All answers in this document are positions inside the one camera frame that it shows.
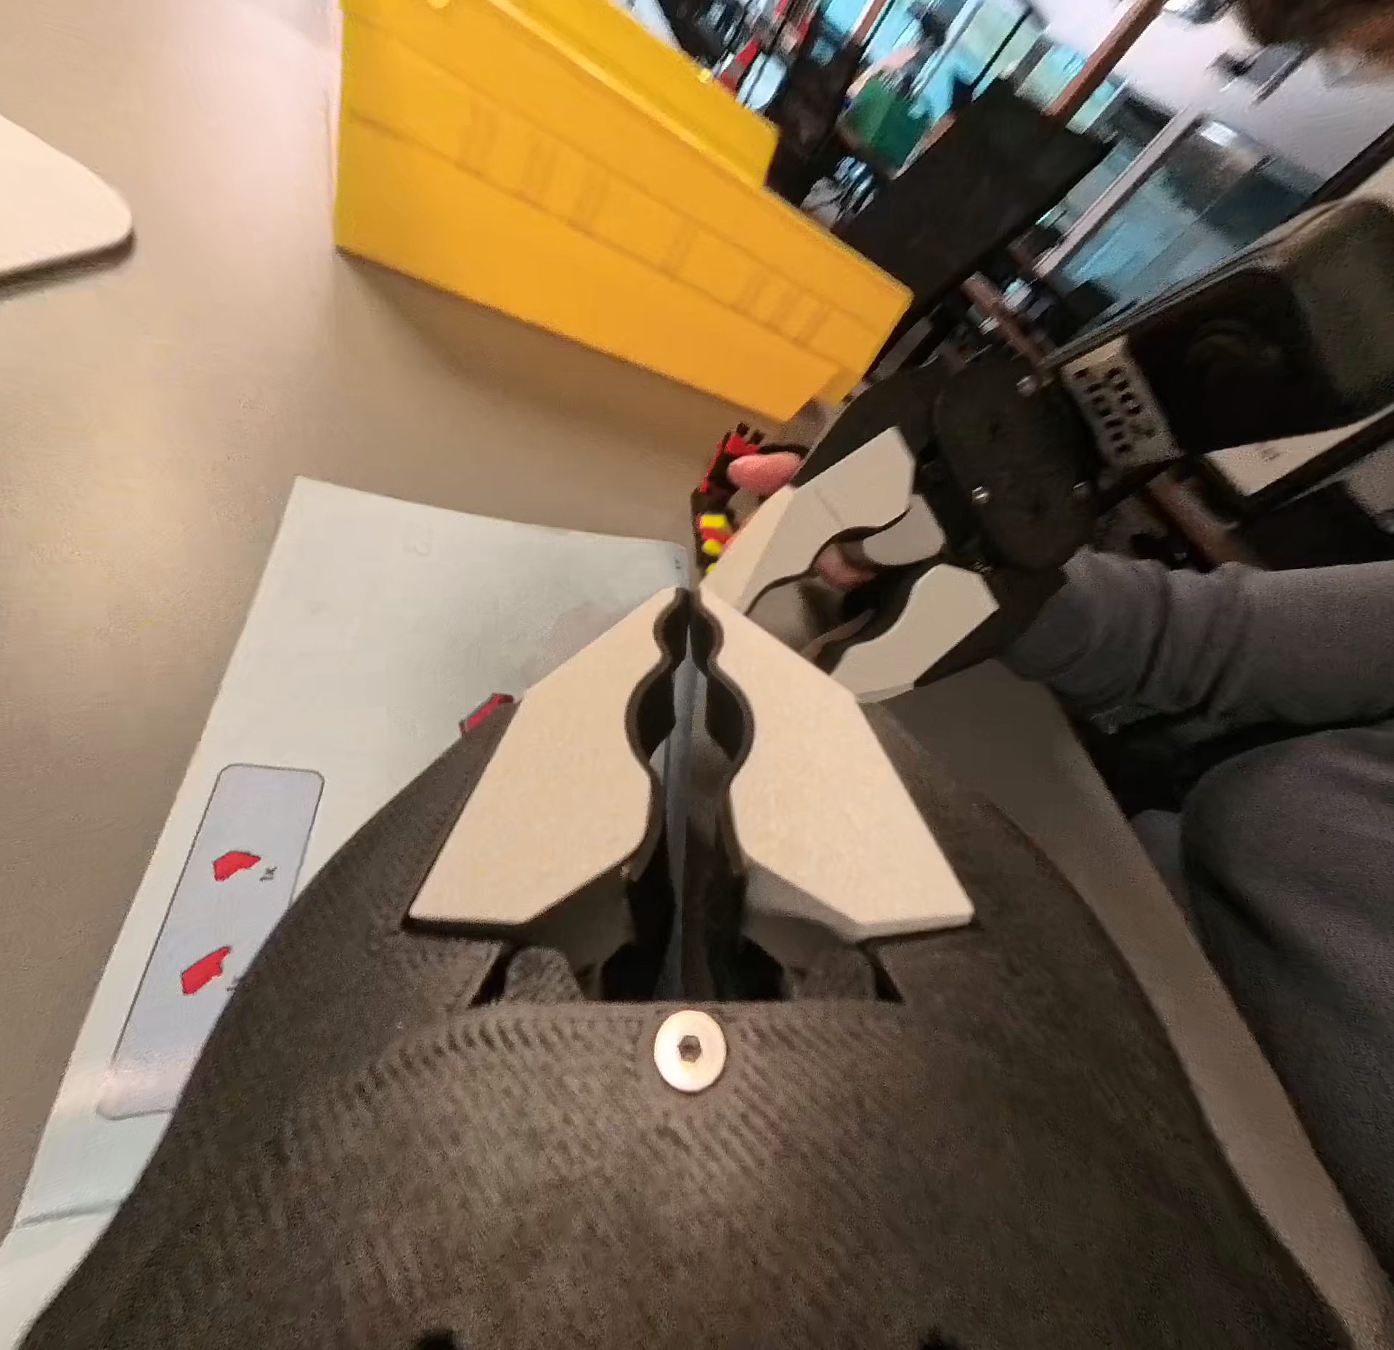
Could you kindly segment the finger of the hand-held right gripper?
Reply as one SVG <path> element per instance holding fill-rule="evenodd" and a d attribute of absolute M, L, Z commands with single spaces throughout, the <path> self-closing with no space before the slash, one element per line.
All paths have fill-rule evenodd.
<path fill-rule="evenodd" d="M 899 428 L 821 469 L 813 464 L 819 457 L 803 457 L 793 483 L 742 517 L 699 584 L 703 596 L 749 613 L 776 585 L 811 573 L 829 544 L 861 546 L 875 572 L 943 551 L 947 534 L 915 491 L 916 458 Z"/>
<path fill-rule="evenodd" d="M 889 567 L 846 594 L 842 620 L 803 658 L 862 704 L 909 692 L 1001 604 L 988 580 L 943 561 Z"/>

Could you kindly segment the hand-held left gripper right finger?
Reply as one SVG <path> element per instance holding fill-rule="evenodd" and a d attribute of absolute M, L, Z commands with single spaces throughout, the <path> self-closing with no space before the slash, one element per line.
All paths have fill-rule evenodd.
<path fill-rule="evenodd" d="M 692 604 L 692 652 L 725 759 L 718 861 L 738 942 L 805 970 L 837 945 L 976 918 L 851 692 L 706 590 Z"/>

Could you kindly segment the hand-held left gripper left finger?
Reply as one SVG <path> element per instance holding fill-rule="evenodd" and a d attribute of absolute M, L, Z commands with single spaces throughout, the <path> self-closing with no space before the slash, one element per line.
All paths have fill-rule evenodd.
<path fill-rule="evenodd" d="M 407 919 L 603 970 L 640 926 L 664 835 L 655 753 L 675 727 L 689 590 L 658 590 L 529 687 L 429 864 Z"/>

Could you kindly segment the long red yellow lego assembly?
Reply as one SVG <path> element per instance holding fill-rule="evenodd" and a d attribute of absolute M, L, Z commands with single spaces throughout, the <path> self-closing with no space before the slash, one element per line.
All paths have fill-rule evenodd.
<path fill-rule="evenodd" d="M 764 432 L 739 423 L 718 443 L 703 476 L 690 491 L 690 542 L 695 572 L 703 576 L 734 541 L 742 517 L 762 500 L 742 491 L 728 475 L 730 464 L 752 454 L 785 451 Z"/>

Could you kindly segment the lego instruction booklet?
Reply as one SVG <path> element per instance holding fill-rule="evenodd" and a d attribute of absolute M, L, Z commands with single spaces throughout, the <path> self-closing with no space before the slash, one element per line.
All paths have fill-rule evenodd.
<path fill-rule="evenodd" d="M 524 692 L 689 573 L 675 542 L 295 482 L 3 1242 L 5 1315 L 75 1269 L 162 1135 L 168 1102 L 107 1115 L 100 1098 L 218 777 L 236 765 L 319 776 L 300 891 L 477 705 Z"/>

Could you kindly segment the person's right hand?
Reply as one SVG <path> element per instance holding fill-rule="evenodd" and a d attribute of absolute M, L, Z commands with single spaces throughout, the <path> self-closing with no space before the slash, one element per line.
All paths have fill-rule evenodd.
<path fill-rule="evenodd" d="M 793 476 L 801 469 L 801 465 L 803 451 L 756 451 L 734 458 L 726 467 L 726 476 L 738 491 L 749 493 L 756 500 L 770 500 L 773 493 L 793 483 Z M 870 584 L 875 569 L 856 561 L 846 546 L 829 544 L 818 553 L 813 573 L 827 587 L 848 592 Z"/>

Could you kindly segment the yellow plastic bin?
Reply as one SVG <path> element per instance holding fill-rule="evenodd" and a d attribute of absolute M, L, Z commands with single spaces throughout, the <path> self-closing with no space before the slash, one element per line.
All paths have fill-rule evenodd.
<path fill-rule="evenodd" d="M 340 0 L 334 241 L 767 420 L 909 289 L 770 188 L 776 128 L 616 0 Z"/>

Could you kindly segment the person's leg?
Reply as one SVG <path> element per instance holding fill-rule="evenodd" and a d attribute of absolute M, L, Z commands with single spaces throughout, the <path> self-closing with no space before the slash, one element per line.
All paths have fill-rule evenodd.
<path fill-rule="evenodd" d="M 1131 823 L 1391 1274 L 1391 723 L 1247 748 Z"/>

